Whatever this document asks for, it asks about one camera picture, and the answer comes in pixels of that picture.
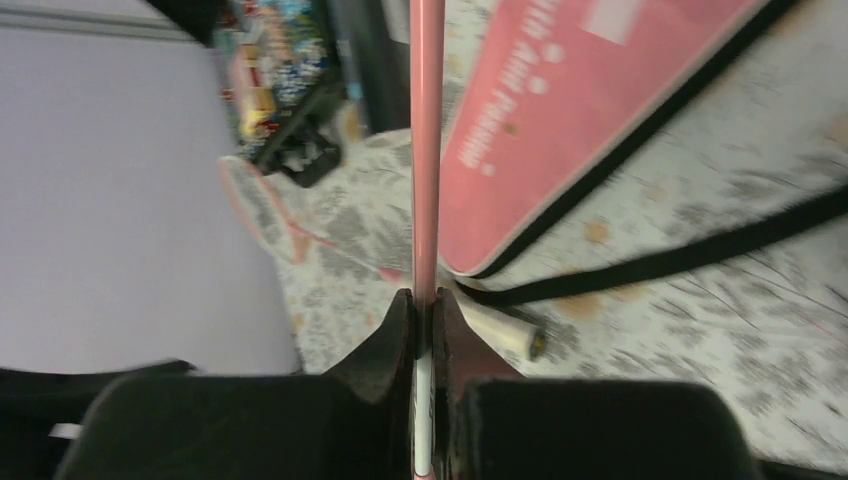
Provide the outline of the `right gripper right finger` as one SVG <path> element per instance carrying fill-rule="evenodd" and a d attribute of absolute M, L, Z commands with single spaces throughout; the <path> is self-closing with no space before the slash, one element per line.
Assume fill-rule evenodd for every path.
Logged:
<path fill-rule="evenodd" d="M 734 415 L 705 385 L 525 377 L 433 307 L 436 457 L 445 479 L 758 479 Z"/>

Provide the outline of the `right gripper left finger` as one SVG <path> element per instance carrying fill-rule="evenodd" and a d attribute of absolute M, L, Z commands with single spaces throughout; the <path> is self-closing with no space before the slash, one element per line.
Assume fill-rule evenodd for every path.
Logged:
<path fill-rule="evenodd" d="M 134 375 L 87 411 L 60 479 L 408 479 L 411 293 L 319 375 Z"/>

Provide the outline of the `pink racket bag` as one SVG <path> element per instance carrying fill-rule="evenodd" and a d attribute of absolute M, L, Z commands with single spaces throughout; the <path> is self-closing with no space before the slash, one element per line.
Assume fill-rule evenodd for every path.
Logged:
<path fill-rule="evenodd" d="M 842 218 L 833 187 L 676 248 L 503 290 L 525 254 L 800 1 L 502 1 L 441 164 L 439 255 L 455 286 L 513 306 L 655 280 Z"/>

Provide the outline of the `black shuttlecock tube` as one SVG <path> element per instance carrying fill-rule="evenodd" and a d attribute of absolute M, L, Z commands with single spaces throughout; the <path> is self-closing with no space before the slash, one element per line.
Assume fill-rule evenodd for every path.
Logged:
<path fill-rule="evenodd" d="M 335 1 L 348 81 L 370 135 L 410 126 L 409 47 L 391 36 L 382 1 Z"/>

